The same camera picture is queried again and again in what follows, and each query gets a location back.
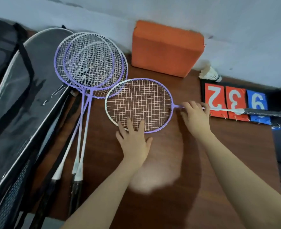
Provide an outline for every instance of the forearm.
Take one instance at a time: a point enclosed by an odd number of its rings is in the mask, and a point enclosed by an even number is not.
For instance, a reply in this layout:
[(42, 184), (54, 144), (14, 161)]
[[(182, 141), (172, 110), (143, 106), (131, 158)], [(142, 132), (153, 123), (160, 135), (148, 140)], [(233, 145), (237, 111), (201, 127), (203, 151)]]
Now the forearm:
[(281, 195), (213, 135), (199, 139), (231, 204), (247, 228), (281, 227)]
[(117, 169), (65, 222), (62, 229), (109, 228), (137, 167), (123, 160)]

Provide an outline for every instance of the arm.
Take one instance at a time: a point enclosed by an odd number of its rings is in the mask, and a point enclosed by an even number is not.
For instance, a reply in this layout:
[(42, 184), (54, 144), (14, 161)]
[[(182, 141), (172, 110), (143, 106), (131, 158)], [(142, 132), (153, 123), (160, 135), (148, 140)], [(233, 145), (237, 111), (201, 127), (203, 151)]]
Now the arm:
[(209, 107), (183, 103), (182, 117), (190, 133), (204, 146), (211, 166), (246, 228), (281, 228), (281, 195), (266, 184), (210, 131)]
[(110, 227), (130, 180), (148, 155), (152, 138), (145, 141), (144, 125), (144, 121), (141, 121), (139, 130), (136, 132), (132, 121), (128, 119), (128, 133), (119, 123), (120, 133), (116, 132), (116, 138), (123, 149), (123, 161), (61, 229), (107, 229)]

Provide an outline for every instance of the white wall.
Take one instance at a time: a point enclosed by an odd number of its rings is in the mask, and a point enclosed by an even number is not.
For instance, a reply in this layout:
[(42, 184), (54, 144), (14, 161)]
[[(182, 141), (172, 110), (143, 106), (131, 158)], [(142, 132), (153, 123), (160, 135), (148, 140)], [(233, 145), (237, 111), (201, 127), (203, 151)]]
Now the white wall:
[(210, 61), (220, 74), (281, 87), (281, 0), (0, 0), (0, 18), (98, 32), (124, 51), (138, 19), (196, 30), (206, 38), (196, 69)]

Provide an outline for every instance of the hand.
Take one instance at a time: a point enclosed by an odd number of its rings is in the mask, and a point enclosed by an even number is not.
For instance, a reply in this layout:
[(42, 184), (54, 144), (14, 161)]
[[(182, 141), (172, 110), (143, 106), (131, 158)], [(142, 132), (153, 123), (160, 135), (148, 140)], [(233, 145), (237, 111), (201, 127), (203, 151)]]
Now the hand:
[(195, 101), (182, 103), (185, 108), (185, 112), (181, 112), (184, 123), (187, 126), (190, 133), (196, 139), (205, 139), (211, 134), (209, 127), (209, 113), (210, 108), (208, 104), (198, 104)]
[(123, 149), (124, 161), (132, 163), (140, 168), (146, 160), (152, 137), (145, 141), (144, 129), (145, 121), (141, 120), (138, 131), (134, 131), (133, 124), (130, 118), (127, 119), (127, 127), (129, 133), (123, 128), (122, 124), (118, 123), (120, 133), (116, 132), (116, 138), (119, 141), (121, 148)]

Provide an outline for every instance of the racket grip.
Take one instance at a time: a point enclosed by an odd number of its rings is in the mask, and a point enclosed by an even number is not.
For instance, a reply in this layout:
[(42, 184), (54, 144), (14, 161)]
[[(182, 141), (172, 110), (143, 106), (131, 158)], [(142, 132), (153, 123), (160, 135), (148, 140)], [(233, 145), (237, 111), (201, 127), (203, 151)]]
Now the racket grip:
[(281, 117), (281, 111), (269, 111), (263, 109), (245, 108), (244, 114), (248, 115), (259, 115), (259, 116), (270, 116), (270, 117)]
[(69, 203), (69, 217), (78, 209), (80, 203), (82, 181), (74, 181)]
[(59, 180), (51, 180), (46, 192), (44, 193), (36, 214), (31, 222), (29, 229), (40, 229), (43, 225), (45, 217), (49, 213), (53, 200), (55, 199), (55, 194), (59, 188)]

